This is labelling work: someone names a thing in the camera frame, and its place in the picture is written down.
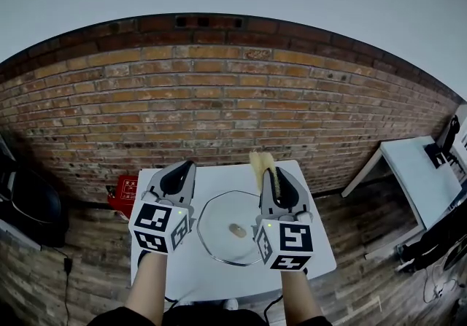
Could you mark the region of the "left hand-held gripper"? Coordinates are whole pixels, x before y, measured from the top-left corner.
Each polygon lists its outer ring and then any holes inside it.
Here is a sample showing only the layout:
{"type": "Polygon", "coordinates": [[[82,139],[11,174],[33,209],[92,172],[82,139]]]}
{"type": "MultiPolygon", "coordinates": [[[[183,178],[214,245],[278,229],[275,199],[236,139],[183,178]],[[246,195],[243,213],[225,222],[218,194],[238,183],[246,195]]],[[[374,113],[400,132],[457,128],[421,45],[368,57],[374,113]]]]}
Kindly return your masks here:
{"type": "Polygon", "coordinates": [[[196,164],[174,163],[153,175],[134,202],[129,230],[141,249],[171,254],[192,231],[196,164]]]}

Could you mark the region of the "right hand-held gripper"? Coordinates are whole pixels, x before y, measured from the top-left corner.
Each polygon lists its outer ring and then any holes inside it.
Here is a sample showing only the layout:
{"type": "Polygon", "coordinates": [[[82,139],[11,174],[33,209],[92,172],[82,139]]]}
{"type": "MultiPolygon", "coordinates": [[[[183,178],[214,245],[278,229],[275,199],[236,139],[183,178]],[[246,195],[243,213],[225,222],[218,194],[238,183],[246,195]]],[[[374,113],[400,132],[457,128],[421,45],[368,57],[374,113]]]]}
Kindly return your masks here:
{"type": "Polygon", "coordinates": [[[283,168],[279,168],[279,188],[281,214],[272,214],[274,176],[270,169],[266,169],[254,242],[268,269],[303,270],[314,254],[309,196],[305,187],[283,168]]]}

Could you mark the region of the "yellow sponge cloth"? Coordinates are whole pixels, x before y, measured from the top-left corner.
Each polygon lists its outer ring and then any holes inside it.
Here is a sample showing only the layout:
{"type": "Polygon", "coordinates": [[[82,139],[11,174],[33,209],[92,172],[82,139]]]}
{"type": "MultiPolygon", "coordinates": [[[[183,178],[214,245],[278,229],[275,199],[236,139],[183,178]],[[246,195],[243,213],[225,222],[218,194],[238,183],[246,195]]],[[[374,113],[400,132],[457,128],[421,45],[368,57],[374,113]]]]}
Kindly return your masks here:
{"type": "Polygon", "coordinates": [[[263,189],[263,175],[265,171],[270,171],[273,177],[273,190],[277,198],[280,197],[280,186],[277,168],[274,163],[274,158],[270,152],[257,152],[252,151],[249,153],[250,165],[252,166],[255,174],[258,190],[261,192],[263,189]]]}

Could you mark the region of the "clear glass plate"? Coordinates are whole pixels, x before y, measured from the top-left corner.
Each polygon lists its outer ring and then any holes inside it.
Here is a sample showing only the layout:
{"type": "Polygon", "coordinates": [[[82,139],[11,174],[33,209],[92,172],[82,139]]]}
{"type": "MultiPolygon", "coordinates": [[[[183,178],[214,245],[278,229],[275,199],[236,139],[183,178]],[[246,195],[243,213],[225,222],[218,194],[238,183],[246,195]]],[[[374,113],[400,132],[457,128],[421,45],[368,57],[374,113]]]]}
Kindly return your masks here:
{"type": "Polygon", "coordinates": [[[229,190],[207,201],[196,231],[211,258],[236,267],[261,261],[253,231],[258,204],[258,195],[241,190],[229,190]]]}

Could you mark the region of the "person's right forearm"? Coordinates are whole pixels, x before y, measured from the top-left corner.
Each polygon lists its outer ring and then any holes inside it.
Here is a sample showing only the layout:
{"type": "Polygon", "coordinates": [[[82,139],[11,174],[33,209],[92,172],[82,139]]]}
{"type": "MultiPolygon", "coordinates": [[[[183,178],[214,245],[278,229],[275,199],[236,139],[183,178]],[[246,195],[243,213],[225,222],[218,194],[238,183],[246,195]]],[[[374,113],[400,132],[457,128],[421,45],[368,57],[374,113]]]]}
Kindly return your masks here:
{"type": "Polygon", "coordinates": [[[303,271],[282,271],[282,296],[289,326],[323,315],[303,271]]]}

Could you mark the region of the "person's left forearm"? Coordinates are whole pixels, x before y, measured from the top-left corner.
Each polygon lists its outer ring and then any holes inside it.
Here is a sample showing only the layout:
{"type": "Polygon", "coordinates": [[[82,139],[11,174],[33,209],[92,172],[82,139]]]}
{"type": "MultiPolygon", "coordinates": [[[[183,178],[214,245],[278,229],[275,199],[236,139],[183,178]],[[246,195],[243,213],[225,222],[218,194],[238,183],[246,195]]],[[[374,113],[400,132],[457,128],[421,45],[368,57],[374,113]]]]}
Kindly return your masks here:
{"type": "Polygon", "coordinates": [[[125,307],[161,326],[166,291],[167,256],[148,253],[140,261],[125,307]]]}

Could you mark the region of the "white side table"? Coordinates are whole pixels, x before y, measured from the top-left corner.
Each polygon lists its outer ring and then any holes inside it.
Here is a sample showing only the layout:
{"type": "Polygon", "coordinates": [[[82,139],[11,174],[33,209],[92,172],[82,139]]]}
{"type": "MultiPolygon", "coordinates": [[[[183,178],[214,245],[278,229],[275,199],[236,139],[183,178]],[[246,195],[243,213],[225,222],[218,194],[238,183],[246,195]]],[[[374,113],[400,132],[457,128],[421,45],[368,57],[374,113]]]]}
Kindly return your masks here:
{"type": "Polygon", "coordinates": [[[451,166],[445,162],[435,167],[428,157],[425,148],[434,143],[431,136],[381,142],[366,165],[342,191],[341,196],[347,197],[375,165],[384,159],[401,186],[416,218],[415,228],[389,244],[367,253],[367,260],[387,257],[397,245],[428,231],[443,217],[461,191],[461,185],[451,166]]]}

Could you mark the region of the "person's black shirt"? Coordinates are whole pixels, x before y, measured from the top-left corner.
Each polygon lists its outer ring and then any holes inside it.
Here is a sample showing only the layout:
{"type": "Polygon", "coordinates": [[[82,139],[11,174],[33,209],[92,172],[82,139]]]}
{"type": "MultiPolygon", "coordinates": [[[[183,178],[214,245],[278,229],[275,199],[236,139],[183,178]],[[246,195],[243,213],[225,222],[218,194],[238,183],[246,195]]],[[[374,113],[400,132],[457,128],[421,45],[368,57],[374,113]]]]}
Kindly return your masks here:
{"type": "MultiPolygon", "coordinates": [[[[87,326],[156,326],[126,307],[98,315],[87,326]]],[[[247,309],[227,310],[217,306],[178,306],[164,313],[161,326],[268,326],[247,309]]]]}

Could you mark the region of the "black and white chair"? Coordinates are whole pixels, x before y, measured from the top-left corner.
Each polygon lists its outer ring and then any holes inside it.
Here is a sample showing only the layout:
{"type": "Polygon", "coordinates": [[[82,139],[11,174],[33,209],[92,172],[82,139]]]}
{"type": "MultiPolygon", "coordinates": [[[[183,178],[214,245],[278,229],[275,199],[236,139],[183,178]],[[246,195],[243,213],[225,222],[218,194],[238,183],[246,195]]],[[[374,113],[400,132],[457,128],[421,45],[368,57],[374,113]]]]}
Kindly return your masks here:
{"type": "Polygon", "coordinates": [[[59,194],[19,163],[0,135],[0,230],[30,247],[61,248],[69,229],[59,194]]]}

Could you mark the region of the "black upright device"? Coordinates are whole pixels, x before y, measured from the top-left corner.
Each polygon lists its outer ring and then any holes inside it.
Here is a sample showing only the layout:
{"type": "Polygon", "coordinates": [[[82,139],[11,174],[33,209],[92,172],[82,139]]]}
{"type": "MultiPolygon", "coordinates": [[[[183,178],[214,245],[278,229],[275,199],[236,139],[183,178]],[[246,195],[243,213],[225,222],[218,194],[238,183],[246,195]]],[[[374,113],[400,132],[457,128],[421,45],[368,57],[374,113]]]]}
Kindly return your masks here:
{"type": "Polygon", "coordinates": [[[454,143],[457,133],[460,131],[460,123],[457,115],[454,115],[449,122],[447,132],[444,136],[444,141],[441,145],[441,151],[445,156],[448,156],[454,143]]]}

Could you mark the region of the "black round fan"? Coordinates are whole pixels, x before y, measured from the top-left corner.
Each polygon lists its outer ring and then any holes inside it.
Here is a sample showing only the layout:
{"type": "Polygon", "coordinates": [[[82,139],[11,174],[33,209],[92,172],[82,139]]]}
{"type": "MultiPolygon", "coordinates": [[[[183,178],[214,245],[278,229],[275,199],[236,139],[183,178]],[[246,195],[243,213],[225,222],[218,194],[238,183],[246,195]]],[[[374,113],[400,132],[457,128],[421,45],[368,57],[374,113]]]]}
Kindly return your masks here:
{"type": "Polygon", "coordinates": [[[447,259],[444,263],[443,270],[448,271],[458,261],[467,255],[467,237],[460,241],[453,250],[448,254],[447,259]]]}

